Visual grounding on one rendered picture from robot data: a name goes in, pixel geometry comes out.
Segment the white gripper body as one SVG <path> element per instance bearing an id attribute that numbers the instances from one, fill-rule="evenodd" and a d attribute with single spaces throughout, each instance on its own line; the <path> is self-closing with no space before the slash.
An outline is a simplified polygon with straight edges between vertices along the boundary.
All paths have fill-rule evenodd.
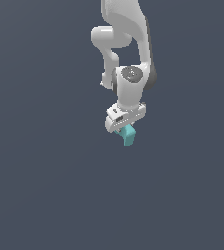
<path id="1" fill-rule="evenodd" d="M 109 133 L 117 131 L 122 127 L 132 125 L 139 119 L 142 119 L 146 114 L 146 103 L 139 103 L 134 110 L 123 111 L 118 104 L 114 104 L 107 109 L 107 117 L 105 120 L 105 128 Z"/>

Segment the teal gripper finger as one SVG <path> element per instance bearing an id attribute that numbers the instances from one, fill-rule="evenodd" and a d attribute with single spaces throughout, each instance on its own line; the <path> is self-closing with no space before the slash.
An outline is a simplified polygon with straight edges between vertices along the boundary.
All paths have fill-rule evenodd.
<path id="1" fill-rule="evenodd" d="M 132 125 L 126 125 L 116 131 L 116 133 L 123 138 L 125 146 L 131 146 L 133 144 L 136 135 L 136 130 L 133 128 Z"/>

